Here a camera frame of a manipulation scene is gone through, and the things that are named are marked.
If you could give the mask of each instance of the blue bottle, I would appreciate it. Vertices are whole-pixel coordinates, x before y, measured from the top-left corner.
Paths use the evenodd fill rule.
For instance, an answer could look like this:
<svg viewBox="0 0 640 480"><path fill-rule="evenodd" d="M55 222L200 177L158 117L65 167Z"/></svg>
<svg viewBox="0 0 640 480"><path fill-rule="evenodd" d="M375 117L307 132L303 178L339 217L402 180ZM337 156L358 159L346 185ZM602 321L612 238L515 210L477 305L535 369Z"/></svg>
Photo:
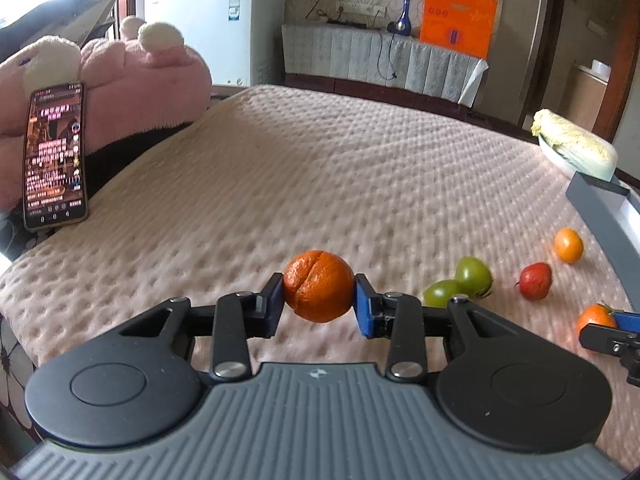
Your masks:
<svg viewBox="0 0 640 480"><path fill-rule="evenodd" d="M411 0L404 0L404 5L402 6L402 14L396 21L396 34L400 36L410 36L411 35L411 20L409 20L409 5L411 4Z"/></svg>

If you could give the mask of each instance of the smartphone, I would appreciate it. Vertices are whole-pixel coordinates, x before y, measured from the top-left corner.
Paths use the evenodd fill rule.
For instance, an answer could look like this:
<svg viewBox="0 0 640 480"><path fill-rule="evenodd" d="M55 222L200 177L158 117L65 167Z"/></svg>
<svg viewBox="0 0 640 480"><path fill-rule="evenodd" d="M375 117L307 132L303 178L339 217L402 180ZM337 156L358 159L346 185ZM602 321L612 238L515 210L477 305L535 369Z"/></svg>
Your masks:
<svg viewBox="0 0 640 480"><path fill-rule="evenodd" d="M84 84L36 90L24 136L24 226L34 232L89 216L84 178Z"/></svg>

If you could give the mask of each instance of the pink plush toy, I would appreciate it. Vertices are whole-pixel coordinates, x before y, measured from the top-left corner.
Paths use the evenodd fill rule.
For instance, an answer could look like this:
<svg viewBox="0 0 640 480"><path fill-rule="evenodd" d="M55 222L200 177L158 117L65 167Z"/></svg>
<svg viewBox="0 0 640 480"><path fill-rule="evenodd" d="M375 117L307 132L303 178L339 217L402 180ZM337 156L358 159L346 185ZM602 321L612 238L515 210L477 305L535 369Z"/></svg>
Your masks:
<svg viewBox="0 0 640 480"><path fill-rule="evenodd" d="M122 20L120 41L41 38L0 64L0 212L22 195L22 145L35 89L81 80L86 153L140 132L193 122L209 106L211 77L167 23Z"/></svg>

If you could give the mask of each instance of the white bowl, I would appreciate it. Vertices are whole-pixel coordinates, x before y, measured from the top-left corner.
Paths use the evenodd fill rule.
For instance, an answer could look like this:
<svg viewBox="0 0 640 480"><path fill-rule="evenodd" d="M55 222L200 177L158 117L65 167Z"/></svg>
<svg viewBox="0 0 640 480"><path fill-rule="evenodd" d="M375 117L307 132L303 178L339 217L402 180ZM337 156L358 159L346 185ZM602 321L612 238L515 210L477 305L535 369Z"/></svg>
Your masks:
<svg viewBox="0 0 640 480"><path fill-rule="evenodd" d="M568 179L572 179L574 177L576 169L564 160L561 155L558 155L558 153L556 153L555 150L545 142L545 139L543 139L542 136L538 136L538 144L546 158L548 158L565 177Z"/></svg>

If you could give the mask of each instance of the white refrigerator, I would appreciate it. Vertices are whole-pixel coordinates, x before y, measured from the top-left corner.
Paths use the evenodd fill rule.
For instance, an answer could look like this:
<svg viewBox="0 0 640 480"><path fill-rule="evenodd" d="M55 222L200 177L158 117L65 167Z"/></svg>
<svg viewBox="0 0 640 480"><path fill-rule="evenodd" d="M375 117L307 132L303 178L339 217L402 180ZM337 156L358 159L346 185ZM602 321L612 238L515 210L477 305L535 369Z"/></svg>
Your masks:
<svg viewBox="0 0 640 480"><path fill-rule="evenodd" d="M145 0L145 19L175 25L215 86L281 82L284 0Z"/></svg>

